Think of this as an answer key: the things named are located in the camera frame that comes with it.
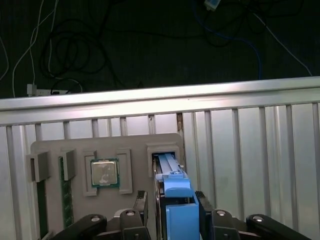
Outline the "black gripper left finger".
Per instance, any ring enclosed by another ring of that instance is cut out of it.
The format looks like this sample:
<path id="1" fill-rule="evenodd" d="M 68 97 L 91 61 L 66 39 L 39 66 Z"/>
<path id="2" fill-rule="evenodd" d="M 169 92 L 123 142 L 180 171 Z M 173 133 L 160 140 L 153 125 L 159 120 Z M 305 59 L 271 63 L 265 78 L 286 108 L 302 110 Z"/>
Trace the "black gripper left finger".
<path id="1" fill-rule="evenodd" d="M 133 208 L 121 209 L 111 220 L 100 214 L 89 214 L 71 224 L 55 240 L 150 240 L 148 193 L 139 190 Z"/>

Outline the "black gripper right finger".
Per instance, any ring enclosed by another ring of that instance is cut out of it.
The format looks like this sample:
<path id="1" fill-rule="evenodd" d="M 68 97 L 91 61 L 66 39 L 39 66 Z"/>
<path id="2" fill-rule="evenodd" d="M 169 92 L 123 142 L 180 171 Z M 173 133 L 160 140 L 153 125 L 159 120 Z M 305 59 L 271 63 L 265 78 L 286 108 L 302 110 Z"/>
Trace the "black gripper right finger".
<path id="1" fill-rule="evenodd" d="M 252 214 L 242 221 L 226 210 L 213 208 L 202 191 L 196 191 L 195 196 L 203 240 L 309 240 L 267 215 Z"/>

